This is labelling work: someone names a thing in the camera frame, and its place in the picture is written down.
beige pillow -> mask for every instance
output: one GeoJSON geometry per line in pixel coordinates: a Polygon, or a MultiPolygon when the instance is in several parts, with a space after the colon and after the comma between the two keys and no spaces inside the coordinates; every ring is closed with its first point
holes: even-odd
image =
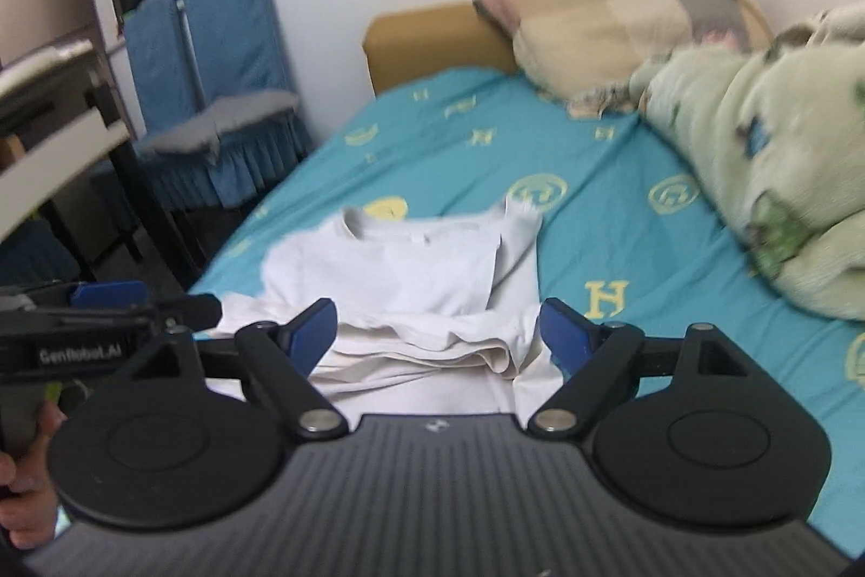
{"type": "Polygon", "coordinates": [[[754,0],[475,0],[513,38],[530,79],[568,100],[630,77],[644,60],[685,44],[769,47],[754,0]]]}

metal screw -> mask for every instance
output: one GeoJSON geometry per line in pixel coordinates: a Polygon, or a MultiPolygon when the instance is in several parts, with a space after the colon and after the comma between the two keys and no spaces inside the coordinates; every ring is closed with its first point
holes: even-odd
{"type": "Polygon", "coordinates": [[[342,417],[329,408],[316,408],[300,415],[300,426],[310,433],[327,433],[339,428],[342,421],[342,417]]]}
{"type": "Polygon", "coordinates": [[[577,425],[577,417],[563,408],[548,408],[535,415],[535,425],[546,433],[562,433],[577,425]]]}

green blanket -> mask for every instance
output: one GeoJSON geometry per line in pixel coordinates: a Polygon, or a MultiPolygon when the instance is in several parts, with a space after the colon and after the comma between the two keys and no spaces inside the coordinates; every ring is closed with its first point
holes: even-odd
{"type": "Polygon", "coordinates": [[[752,55],[676,51],[641,67],[626,94],[779,291],[865,320],[865,45],[826,41],[825,25],[752,55]]]}

gray cloth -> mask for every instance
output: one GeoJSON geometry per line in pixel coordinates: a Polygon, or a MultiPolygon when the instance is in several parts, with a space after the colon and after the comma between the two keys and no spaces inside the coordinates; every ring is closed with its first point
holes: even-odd
{"type": "Polygon", "coordinates": [[[32,311],[33,309],[36,309],[36,304],[26,294],[0,295],[0,311],[32,311]]]}
{"type": "Polygon", "coordinates": [[[176,128],[146,137],[137,145],[141,153],[188,155],[219,153],[219,137],[297,109],[300,99],[292,91],[266,89],[243,96],[223,96],[194,118],[176,128]]]}

logo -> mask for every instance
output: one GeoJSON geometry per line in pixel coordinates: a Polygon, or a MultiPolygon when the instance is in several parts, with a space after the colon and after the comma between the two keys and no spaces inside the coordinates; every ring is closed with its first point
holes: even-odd
{"type": "Polygon", "coordinates": [[[466,111],[472,110],[475,106],[477,106],[477,96],[464,98],[461,101],[457,101],[457,103],[452,103],[444,109],[444,117],[450,118],[454,113],[465,113],[466,111]]]}
{"type": "Polygon", "coordinates": [[[42,367],[119,360],[121,357],[123,357],[123,348],[117,342],[111,345],[92,345],[86,348],[39,349],[39,364],[42,367]]]}
{"type": "Polygon", "coordinates": [[[425,429],[429,430],[430,433],[444,433],[445,430],[451,427],[444,419],[436,419],[434,421],[430,421],[425,426],[425,429]]]}
{"type": "Polygon", "coordinates": [[[245,237],[238,244],[236,244],[236,246],[231,248],[231,250],[228,250],[226,254],[228,255],[228,257],[237,257],[238,255],[242,255],[243,253],[245,253],[249,249],[249,246],[251,244],[252,240],[250,240],[248,237],[245,237]]]}
{"type": "Polygon", "coordinates": [[[408,216],[408,203],[401,196],[385,196],[370,201],[363,210],[379,220],[403,220],[408,216]]]}
{"type": "Polygon", "coordinates": [[[378,123],[373,123],[369,128],[361,128],[349,133],[345,136],[345,144],[352,148],[359,148],[371,141],[375,135],[378,135],[378,123]]]}
{"type": "Polygon", "coordinates": [[[593,321],[599,321],[605,316],[613,318],[624,311],[624,290],[630,282],[618,280],[616,282],[586,282],[585,288],[589,292],[590,308],[585,313],[585,317],[593,321]],[[601,309],[601,303],[608,303],[613,310],[604,313],[601,309]]]}
{"type": "Polygon", "coordinates": [[[495,128],[490,128],[489,130],[473,130],[471,131],[469,145],[492,145],[492,139],[494,137],[496,137],[495,128]]]}
{"type": "Polygon", "coordinates": [[[530,175],[515,181],[508,195],[532,204],[538,211],[549,211],[568,193],[568,183],[556,175],[530,175]]]}
{"type": "Polygon", "coordinates": [[[693,204],[700,195],[700,185],[690,175],[676,175],[654,185],[649,203],[656,214],[669,216],[693,204]]]}
{"type": "Polygon", "coordinates": [[[596,140],[612,140],[616,136],[616,129],[611,125],[600,125],[595,129],[596,140]]]}
{"type": "Polygon", "coordinates": [[[847,352],[847,379],[859,382],[865,389],[865,333],[850,344],[847,352]]]}

